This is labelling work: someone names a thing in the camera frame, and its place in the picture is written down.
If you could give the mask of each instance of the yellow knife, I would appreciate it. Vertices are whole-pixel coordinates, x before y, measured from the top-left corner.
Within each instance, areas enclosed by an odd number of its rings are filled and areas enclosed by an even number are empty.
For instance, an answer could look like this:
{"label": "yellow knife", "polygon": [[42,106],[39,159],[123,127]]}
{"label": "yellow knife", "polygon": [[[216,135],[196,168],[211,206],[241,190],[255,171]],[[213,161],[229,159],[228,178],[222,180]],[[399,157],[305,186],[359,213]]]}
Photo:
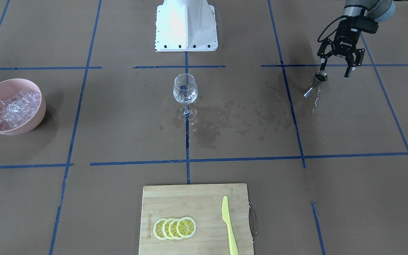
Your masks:
{"label": "yellow knife", "polygon": [[231,218],[229,215],[229,211],[230,209],[228,206],[228,197],[224,196],[223,203],[221,205],[221,216],[222,216],[223,221],[228,226],[228,239],[229,239],[229,245],[230,245],[229,252],[231,253],[231,255],[238,255],[237,244],[235,243],[235,237],[232,231]]}

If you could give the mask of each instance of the metal jigger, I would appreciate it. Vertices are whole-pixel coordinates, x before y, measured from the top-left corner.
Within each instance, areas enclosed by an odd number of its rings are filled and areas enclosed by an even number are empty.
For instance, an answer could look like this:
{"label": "metal jigger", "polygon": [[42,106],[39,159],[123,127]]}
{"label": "metal jigger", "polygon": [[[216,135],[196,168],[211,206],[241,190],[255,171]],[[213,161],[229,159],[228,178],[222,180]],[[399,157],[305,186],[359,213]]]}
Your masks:
{"label": "metal jigger", "polygon": [[319,87],[323,82],[327,81],[328,75],[325,71],[317,71],[314,74],[313,84],[311,87],[303,92],[303,96],[306,98],[312,98],[314,95],[314,89]]}

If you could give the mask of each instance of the glass stem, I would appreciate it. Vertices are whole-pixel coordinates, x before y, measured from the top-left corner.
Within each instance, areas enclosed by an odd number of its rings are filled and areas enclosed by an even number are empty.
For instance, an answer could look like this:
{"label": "glass stem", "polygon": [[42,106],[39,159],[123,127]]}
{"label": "glass stem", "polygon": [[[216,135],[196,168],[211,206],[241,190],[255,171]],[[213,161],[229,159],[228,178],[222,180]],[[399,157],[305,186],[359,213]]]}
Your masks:
{"label": "glass stem", "polygon": [[190,109],[188,109],[188,105],[185,105],[185,111],[183,112],[185,114],[189,114],[190,113]]}

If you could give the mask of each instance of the glass base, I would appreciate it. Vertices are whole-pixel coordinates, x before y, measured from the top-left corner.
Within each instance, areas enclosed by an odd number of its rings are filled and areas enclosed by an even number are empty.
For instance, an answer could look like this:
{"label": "glass base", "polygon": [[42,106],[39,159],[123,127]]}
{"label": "glass base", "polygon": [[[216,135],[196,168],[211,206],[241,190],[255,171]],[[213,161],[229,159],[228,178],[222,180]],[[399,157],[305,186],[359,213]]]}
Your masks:
{"label": "glass base", "polygon": [[[186,106],[183,105],[178,111],[177,111],[177,116],[178,119],[181,121],[186,121],[187,120],[187,114],[186,114]],[[196,118],[196,108],[193,106],[188,105],[188,121],[193,120]]]}

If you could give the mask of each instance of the wine glass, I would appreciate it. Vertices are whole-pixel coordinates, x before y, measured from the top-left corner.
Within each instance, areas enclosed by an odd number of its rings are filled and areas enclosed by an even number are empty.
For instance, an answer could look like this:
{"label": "wine glass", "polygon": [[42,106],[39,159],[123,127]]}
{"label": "wine glass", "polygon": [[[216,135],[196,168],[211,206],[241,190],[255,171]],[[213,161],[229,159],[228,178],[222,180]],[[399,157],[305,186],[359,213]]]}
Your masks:
{"label": "wine glass", "polygon": [[193,120],[196,117],[196,109],[189,106],[198,97],[198,87],[196,80],[191,74],[179,74],[174,80],[174,98],[183,106],[177,111],[180,120]]}

